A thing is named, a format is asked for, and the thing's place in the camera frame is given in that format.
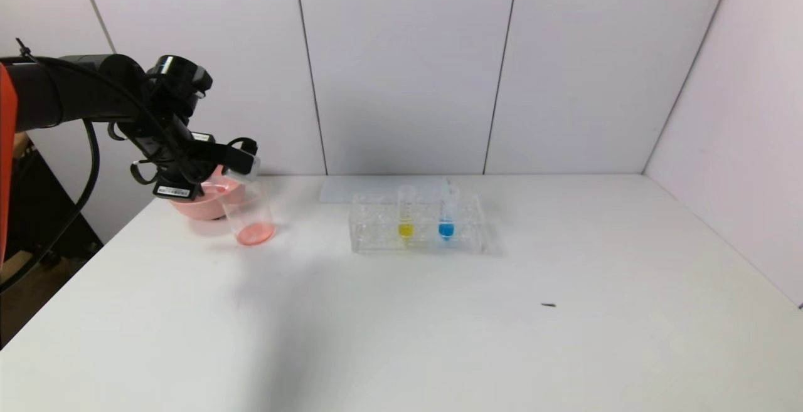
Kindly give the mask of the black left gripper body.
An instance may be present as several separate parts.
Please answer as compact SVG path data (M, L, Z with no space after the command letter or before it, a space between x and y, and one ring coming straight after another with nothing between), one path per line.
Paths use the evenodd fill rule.
M141 115L118 123L122 137L134 144L141 158L130 166L133 179L152 186L152 194L176 201L192 201L203 195L205 160L203 140L188 129L189 119L177 115Z

